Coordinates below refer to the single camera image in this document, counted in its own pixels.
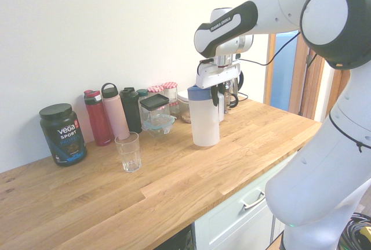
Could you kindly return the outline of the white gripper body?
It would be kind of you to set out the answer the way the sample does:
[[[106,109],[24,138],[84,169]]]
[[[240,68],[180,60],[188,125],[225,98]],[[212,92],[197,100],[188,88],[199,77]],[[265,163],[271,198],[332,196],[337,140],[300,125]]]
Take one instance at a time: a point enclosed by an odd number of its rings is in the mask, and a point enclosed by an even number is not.
[[[206,89],[237,78],[240,75],[240,61],[234,61],[225,67],[219,67],[211,60],[202,60],[197,68],[195,84]]]

